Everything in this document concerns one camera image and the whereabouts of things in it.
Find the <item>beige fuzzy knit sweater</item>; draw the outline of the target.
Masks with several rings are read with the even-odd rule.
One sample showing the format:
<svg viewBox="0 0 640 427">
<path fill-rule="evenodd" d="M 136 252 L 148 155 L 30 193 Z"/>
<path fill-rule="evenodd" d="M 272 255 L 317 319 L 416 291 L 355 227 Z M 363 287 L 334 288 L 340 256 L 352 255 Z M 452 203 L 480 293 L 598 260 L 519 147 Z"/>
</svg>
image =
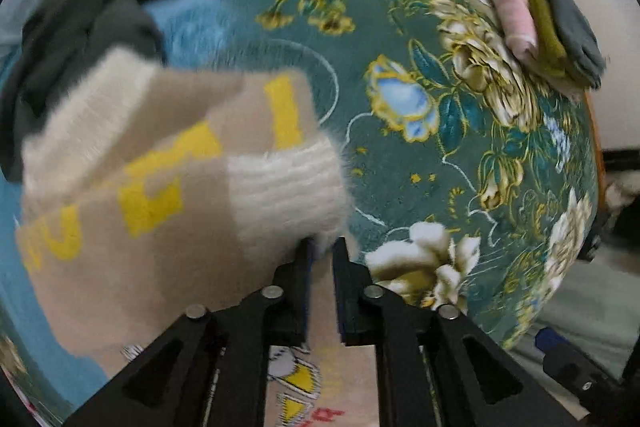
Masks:
<svg viewBox="0 0 640 427">
<path fill-rule="evenodd" d="M 373 353 L 338 342 L 349 197 L 308 76 L 106 52 L 23 146 L 16 243 L 58 343 L 116 375 L 191 305 L 236 305 L 314 239 L 308 343 L 274 348 L 271 426 L 374 426 Z"/>
</svg>

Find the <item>green floral bed blanket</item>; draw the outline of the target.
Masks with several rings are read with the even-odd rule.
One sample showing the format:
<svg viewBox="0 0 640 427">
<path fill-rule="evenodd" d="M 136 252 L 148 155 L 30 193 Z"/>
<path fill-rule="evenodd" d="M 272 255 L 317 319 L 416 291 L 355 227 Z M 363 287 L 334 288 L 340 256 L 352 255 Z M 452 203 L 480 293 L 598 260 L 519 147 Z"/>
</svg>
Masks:
<svg viewBox="0 0 640 427">
<path fill-rule="evenodd" d="M 518 342 L 591 228 L 596 141 L 585 101 L 506 46 L 491 0 L 141 6 L 162 57 L 116 46 L 166 68 L 304 72 L 343 161 L 352 260 L 410 305 L 455 305 L 500 347 Z M 56 340 L 16 243 L 22 195 L 1 171 L 1 374 L 36 424 L 58 426 L 113 376 Z"/>
</svg>

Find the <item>grey folded garment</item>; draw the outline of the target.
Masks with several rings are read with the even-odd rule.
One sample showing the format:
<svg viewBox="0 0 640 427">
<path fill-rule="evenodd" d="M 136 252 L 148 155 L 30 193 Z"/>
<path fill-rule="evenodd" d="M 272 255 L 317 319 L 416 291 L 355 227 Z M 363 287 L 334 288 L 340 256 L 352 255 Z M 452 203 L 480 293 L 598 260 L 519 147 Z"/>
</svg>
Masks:
<svg viewBox="0 0 640 427">
<path fill-rule="evenodd" d="M 574 0 L 547 1 L 570 72 L 586 88 L 599 89 L 606 64 L 590 23 Z"/>
</svg>

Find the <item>olive yellow folded garment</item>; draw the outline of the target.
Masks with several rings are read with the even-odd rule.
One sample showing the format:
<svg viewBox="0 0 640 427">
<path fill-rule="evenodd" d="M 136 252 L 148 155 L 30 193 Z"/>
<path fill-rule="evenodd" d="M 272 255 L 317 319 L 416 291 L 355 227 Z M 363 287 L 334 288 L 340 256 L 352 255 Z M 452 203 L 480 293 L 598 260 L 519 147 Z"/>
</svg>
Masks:
<svg viewBox="0 0 640 427">
<path fill-rule="evenodd" d="M 576 81 L 568 68 L 566 52 L 555 33 L 547 0 L 528 0 L 538 37 L 538 55 L 524 63 L 556 89 L 588 89 Z"/>
</svg>

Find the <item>pink folded garment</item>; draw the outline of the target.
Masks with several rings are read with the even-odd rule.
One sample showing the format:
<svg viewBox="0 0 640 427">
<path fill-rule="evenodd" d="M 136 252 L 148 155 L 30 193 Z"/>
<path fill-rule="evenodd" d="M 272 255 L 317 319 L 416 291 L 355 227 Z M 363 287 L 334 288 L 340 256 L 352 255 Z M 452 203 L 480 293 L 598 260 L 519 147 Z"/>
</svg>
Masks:
<svg viewBox="0 0 640 427">
<path fill-rule="evenodd" d="M 521 62 L 538 55 L 538 37 L 528 0 L 491 0 L 504 33 L 506 46 Z"/>
</svg>

